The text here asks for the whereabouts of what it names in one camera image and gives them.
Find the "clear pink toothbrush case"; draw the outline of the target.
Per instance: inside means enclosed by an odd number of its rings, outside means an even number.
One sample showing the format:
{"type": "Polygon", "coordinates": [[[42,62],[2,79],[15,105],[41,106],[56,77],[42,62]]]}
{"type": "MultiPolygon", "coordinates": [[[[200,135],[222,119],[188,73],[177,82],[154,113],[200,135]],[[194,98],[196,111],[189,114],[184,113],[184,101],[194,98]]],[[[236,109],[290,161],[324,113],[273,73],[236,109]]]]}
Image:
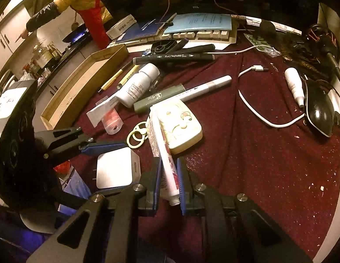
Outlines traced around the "clear pink toothbrush case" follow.
{"type": "MultiPolygon", "coordinates": [[[[106,99],[108,98],[105,97],[101,99],[101,101],[96,103],[96,105],[99,105],[101,102],[105,101],[106,99]]],[[[123,121],[121,117],[119,116],[119,114],[117,113],[115,107],[112,110],[110,110],[107,114],[105,114],[105,116],[101,120],[106,132],[109,135],[116,134],[117,132],[120,131],[121,127],[123,126],[123,121]]]]}

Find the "white square box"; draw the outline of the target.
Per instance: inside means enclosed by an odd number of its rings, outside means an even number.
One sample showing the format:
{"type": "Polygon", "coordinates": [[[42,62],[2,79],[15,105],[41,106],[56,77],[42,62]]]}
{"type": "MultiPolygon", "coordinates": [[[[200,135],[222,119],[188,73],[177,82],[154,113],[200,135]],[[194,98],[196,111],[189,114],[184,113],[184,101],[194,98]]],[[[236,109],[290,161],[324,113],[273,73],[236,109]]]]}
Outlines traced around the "white square box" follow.
{"type": "Polygon", "coordinates": [[[140,177],[140,158],[129,147],[101,154],[97,159],[99,189],[128,186],[138,183],[140,177]]]}

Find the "white red toothpaste tube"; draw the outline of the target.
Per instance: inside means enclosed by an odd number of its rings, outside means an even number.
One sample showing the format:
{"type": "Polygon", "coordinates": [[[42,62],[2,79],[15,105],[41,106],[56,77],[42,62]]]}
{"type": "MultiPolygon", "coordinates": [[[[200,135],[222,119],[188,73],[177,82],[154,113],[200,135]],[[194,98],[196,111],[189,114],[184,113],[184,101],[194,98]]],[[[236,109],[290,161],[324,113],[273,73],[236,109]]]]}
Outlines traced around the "white red toothpaste tube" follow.
{"type": "Polygon", "coordinates": [[[175,162],[155,111],[150,112],[146,128],[152,154],[160,158],[160,197],[167,200],[171,206],[179,205],[179,182],[175,162]]]}

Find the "white folded paper card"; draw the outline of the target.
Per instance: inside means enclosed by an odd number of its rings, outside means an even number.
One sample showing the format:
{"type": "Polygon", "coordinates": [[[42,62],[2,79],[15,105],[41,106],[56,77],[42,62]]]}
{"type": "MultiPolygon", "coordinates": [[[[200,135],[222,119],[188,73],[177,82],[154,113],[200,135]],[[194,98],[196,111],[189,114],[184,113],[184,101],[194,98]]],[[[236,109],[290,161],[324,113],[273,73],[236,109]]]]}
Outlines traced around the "white folded paper card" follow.
{"type": "Polygon", "coordinates": [[[90,120],[93,127],[96,127],[98,123],[103,119],[105,114],[112,110],[119,103],[119,97],[112,95],[92,110],[87,112],[87,117],[90,120]]]}

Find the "white plastic bottle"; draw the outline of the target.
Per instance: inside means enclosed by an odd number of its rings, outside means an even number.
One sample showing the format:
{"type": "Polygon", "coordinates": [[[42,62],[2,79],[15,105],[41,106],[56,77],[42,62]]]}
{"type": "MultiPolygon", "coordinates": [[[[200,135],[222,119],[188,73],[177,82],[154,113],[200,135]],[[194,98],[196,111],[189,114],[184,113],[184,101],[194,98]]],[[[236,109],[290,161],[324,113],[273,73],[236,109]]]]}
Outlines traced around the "white plastic bottle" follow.
{"type": "Polygon", "coordinates": [[[117,101],[126,107],[133,104],[149,89],[151,83],[159,76],[159,69],[148,63],[135,73],[116,93],[117,101]]]}

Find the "dark green pen case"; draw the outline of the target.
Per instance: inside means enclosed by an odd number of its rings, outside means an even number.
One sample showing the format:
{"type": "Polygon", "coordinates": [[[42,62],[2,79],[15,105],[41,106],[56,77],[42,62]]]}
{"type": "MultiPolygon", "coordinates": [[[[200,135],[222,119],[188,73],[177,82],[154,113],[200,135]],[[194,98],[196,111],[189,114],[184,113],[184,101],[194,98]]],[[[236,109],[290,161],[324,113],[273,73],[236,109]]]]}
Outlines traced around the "dark green pen case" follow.
{"type": "Polygon", "coordinates": [[[184,91],[185,87],[182,84],[179,84],[154,93],[148,97],[144,97],[144,99],[134,103],[134,112],[136,114],[147,112],[152,105],[178,95],[179,93],[183,93],[184,91]]]}

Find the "cream white power adapter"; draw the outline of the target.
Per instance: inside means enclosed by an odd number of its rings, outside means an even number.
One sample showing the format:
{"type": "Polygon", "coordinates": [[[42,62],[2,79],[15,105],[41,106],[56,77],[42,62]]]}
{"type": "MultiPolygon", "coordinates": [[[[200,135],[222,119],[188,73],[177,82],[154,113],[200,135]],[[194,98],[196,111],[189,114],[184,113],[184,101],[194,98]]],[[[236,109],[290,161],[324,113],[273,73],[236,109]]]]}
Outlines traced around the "cream white power adapter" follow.
{"type": "Polygon", "coordinates": [[[160,121],[172,154],[180,154],[202,139],[201,124],[183,101],[169,99],[151,109],[160,121]]]}

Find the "yellow wooden pencil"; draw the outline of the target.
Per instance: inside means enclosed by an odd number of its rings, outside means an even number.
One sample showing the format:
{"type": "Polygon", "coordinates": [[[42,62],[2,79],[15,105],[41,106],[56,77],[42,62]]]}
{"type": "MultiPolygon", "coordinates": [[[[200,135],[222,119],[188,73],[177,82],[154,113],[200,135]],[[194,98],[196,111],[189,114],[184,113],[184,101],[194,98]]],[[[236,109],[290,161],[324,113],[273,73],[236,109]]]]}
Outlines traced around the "yellow wooden pencil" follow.
{"type": "Polygon", "coordinates": [[[117,71],[110,79],[105,82],[98,93],[100,94],[102,91],[106,91],[112,84],[113,82],[132,64],[132,61],[130,60],[128,63],[126,63],[120,70],[117,71]]]}

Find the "shallow cardboard tray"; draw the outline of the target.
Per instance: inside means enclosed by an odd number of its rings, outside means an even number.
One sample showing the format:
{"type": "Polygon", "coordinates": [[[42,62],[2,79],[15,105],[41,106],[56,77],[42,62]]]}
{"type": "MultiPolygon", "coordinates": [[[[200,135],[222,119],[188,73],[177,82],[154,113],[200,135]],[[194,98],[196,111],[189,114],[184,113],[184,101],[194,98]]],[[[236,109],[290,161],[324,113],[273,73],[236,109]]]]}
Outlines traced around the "shallow cardboard tray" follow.
{"type": "Polygon", "coordinates": [[[65,80],[51,98],[40,118],[47,130],[71,127],[94,94],[127,59],[124,44],[91,54],[65,80]]]}

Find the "dark red table cloth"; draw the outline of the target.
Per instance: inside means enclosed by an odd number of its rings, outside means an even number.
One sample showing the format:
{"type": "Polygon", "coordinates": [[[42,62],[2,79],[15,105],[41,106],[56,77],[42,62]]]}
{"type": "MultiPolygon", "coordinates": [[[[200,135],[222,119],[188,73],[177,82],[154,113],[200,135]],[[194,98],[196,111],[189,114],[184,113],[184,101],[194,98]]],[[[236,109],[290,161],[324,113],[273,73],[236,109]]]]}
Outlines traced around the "dark red table cloth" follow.
{"type": "Polygon", "coordinates": [[[303,121],[284,79],[282,58],[251,48],[244,36],[212,63],[175,67],[159,84],[187,89],[224,75],[232,83],[190,100],[203,138],[186,150],[187,167],[221,194],[247,194],[314,258],[332,224],[340,192],[340,130],[320,138],[303,121]]]}

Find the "yellow black pen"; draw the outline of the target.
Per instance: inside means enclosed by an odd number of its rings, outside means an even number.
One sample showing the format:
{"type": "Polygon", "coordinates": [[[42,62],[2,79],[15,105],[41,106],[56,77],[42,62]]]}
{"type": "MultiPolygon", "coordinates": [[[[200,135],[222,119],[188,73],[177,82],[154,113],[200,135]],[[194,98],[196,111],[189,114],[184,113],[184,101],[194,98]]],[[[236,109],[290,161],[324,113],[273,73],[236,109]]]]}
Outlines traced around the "yellow black pen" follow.
{"type": "Polygon", "coordinates": [[[116,88],[118,90],[120,90],[125,84],[126,82],[136,73],[138,72],[140,66],[139,65],[134,65],[127,73],[126,75],[123,77],[123,79],[121,79],[121,81],[118,83],[118,85],[116,86],[116,88]]]}

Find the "black marker pen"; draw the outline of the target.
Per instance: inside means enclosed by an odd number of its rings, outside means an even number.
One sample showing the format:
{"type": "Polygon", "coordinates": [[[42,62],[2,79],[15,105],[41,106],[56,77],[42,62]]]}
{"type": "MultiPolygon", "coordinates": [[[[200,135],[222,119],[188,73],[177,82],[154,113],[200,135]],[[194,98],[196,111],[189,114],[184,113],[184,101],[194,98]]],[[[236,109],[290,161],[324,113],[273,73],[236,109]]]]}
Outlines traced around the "black marker pen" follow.
{"type": "Polygon", "coordinates": [[[135,57],[132,61],[134,65],[142,65],[147,63],[158,64],[164,62],[198,62],[202,60],[213,61],[215,60],[215,56],[209,53],[163,54],[135,57]]]}
{"type": "Polygon", "coordinates": [[[192,48],[182,48],[176,51],[167,52],[167,54],[183,54],[183,53],[205,53],[215,50],[214,44],[205,44],[200,46],[194,46],[192,48]]]}

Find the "white marker pen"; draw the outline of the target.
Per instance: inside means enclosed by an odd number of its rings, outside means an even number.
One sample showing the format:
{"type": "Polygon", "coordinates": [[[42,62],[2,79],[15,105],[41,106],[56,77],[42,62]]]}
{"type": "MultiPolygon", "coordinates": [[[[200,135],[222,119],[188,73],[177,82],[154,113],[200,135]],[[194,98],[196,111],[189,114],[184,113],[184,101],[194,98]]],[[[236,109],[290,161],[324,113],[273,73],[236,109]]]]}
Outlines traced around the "white marker pen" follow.
{"type": "Polygon", "coordinates": [[[229,85],[231,81],[232,81],[232,77],[230,75],[225,75],[223,77],[217,78],[215,80],[204,83],[202,85],[198,85],[197,87],[194,87],[190,90],[179,93],[178,95],[175,95],[169,98],[168,101],[170,100],[171,101],[173,100],[188,101],[196,97],[199,97],[203,94],[206,94],[210,91],[229,85]]]}

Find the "black plastic spool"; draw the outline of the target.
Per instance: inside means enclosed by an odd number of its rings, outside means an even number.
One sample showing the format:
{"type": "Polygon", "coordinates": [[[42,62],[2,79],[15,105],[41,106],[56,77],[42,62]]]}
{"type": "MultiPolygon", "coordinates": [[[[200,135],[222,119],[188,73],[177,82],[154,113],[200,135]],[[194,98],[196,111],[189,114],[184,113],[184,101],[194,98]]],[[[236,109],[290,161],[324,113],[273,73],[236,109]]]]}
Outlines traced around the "black plastic spool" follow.
{"type": "Polygon", "coordinates": [[[164,54],[176,44],[177,41],[174,39],[158,40],[152,44],[150,51],[152,55],[164,54]]]}

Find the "dark blue book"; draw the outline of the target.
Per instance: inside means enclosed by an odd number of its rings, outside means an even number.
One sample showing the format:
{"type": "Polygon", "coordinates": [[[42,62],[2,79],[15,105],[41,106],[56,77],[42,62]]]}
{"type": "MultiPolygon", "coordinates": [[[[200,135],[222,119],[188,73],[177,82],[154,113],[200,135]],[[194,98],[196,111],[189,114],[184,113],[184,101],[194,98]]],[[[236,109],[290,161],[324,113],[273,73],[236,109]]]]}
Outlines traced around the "dark blue book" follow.
{"type": "Polygon", "coordinates": [[[162,21],[155,18],[147,22],[139,22],[133,24],[128,30],[125,31],[120,37],[115,40],[115,43],[125,43],[133,40],[140,40],[146,37],[154,37],[159,32],[172,24],[172,20],[176,17],[177,13],[172,15],[168,14],[162,21]]]}

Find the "small white carton box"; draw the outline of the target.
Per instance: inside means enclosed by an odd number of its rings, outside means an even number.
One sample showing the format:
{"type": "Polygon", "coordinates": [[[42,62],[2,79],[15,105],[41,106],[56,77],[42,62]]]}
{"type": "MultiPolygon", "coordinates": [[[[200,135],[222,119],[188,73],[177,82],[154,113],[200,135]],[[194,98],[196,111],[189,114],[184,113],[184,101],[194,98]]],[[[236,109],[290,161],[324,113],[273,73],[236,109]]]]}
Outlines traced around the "small white carton box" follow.
{"type": "Polygon", "coordinates": [[[111,40],[114,40],[124,34],[132,25],[136,24],[136,22],[133,15],[129,14],[112,26],[106,34],[111,40]]]}

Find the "light blue notebook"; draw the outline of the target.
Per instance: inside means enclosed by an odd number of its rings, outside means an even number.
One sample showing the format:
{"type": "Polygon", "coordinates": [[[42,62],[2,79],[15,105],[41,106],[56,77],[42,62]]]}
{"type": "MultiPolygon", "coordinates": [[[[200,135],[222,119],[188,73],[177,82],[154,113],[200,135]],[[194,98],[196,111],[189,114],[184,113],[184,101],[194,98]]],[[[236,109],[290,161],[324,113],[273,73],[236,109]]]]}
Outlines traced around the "light blue notebook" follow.
{"type": "Polygon", "coordinates": [[[192,13],[179,14],[172,20],[164,34],[199,32],[206,30],[232,30],[231,16],[228,14],[192,13]]]}

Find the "person in yellow jacket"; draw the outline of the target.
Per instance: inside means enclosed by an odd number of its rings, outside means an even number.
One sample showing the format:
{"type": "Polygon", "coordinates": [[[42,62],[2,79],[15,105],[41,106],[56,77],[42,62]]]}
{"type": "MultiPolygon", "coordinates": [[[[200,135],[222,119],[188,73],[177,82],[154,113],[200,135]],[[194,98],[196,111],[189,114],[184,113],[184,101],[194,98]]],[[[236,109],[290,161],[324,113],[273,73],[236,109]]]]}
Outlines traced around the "person in yellow jacket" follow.
{"type": "Polygon", "coordinates": [[[101,0],[53,0],[27,21],[18,37],[26,39],[31,32],[54,20],[69,7],[81,16],[97,46],[107,48],[110,37],[106,32],[107,26],[112,24],[112,15],[101,0]]]}

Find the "black computer mouse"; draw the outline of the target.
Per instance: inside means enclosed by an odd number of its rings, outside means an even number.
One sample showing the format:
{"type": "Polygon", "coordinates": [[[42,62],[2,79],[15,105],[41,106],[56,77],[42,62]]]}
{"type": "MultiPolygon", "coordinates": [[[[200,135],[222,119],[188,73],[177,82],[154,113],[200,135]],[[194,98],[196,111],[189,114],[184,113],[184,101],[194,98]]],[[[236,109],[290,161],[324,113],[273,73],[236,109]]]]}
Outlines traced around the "black computer mouse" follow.
{"type": "Polygon", "coordinates": [[[313,80],[305,81],[305,113],[314,130],[324,137],[332,136],[335,115],[332,102],[322,86],[313,80]]]}

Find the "small white dropper bottle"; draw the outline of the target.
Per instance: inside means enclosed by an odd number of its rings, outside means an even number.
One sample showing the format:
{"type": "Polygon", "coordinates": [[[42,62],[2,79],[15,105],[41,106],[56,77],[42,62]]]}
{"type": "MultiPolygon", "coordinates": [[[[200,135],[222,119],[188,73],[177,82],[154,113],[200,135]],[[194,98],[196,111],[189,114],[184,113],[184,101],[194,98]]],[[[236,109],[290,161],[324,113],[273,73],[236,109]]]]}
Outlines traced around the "small white dropper bottle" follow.
{"type": "Polygon", "coordinates": [[[298,71],[293,67],[286,69],[285,80],[297,105],[304,107],[305,95],[298,71]]]}

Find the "beige computer keyboard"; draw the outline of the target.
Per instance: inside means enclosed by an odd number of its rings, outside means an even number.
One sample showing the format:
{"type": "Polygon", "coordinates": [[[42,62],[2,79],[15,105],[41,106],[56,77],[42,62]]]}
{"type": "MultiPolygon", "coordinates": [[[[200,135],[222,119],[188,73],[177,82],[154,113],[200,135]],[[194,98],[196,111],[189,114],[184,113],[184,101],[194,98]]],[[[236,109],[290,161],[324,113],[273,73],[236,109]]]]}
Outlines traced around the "beige computer keyboard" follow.
{"type": "Polygon", "coordinates": [[[174,39],[179,42],[181,39],[188,39],[189,42],[185,48],[190,48],[193,46],[200,46],[205,44],[214,44],[215,49],[224,50],[227,46],[235,44],[237,42],[237,29],[238,22],[233,20],[231,30],[206,30],[199,32],[182,32],[165,34],[160,32],[157,36],[144,37],[136,40],[125,41],[112,41],[109,47],[120,44],[125,44],[127,47],[141,46],[143,44],[151,44],[157,41],[174,39]]]}

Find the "pill blister pack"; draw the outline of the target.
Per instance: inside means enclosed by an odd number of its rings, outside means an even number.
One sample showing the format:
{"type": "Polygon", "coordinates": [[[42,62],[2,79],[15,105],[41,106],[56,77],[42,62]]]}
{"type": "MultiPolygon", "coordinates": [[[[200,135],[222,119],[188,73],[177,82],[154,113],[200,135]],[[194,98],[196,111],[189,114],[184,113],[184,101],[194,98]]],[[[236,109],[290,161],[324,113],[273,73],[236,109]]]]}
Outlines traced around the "pill blister pack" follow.
{"type": "Polygon", "coordinates": [[[245,38],[260,52],[268,54],[268,56],[275,58],[282,54],[276,50],[272,45],[265,41],[262,37],[255,38],[252,34],[244,33],[245,38]]]}

